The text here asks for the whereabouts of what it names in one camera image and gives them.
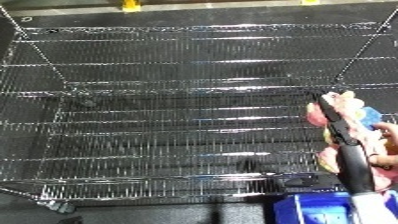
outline plush toy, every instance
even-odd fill
[[[347,121],[350,135],[361,142],[368,155],[397,154],[393,150],[387,150],[386,145],[389,143],[382,139],[382,133],[372,126],[381,121],[382,115],[371,107],[364,107],[364,101],[355,98],[354,92],[347,91],[343,94],[330,92],[323,97]],[[326,128],[328,121],[317,103],[310,103],[307,106],[307,120],[315,126],[324,127],[324,138],[328,147],[317,154],[319,164],[329,172],[339,173],[336,162],[338,146],[334,144]],[[389,189],[393,183],[398,182],[398,166],[389,169],[372,167],[372,173],[376,190],[379,192]]]

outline metal wire grid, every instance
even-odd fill
[[[307,93],[328,87],[378,26],[29,28],[2,63],[0,179],[35,184],[42,200],[316,190],[285,186],[323,174]],[[387,115],[393,41],[381,34],[346,77]]]

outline black tool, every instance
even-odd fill
[[[347,121],[322,96],[318,103],[328,119],[327,128],[333,141],[339,146],[337,163],[341,183],[350,194],[374,192],[375,184],[364,147],[350,136]]]

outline concrete floor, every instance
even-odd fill
[[[7,224],[74,224],[62,222],[74,217],[81,217],[83,224],[269,224],[263,209],[261,204],[225,204],[219,208],[217,222],[212,220],[211,205],[86,207],[63,215],[0,194],[0,223]]]
[[[67,15],[121,12],[122,0],[12,0],[5,4],[13,16]],[[169,11],[186,9],[276,7],[301,5],[301,0],[265,0],[219,3],[153,4],[142,0],[141,11]],[[398,2],[397,0],[320,0],[322,5]]]

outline blue container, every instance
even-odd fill
[[[388,191],[386,206],[398,218],[398,194]],[[277,224],[351,224],[346,192],[297,194],[275,204]]]

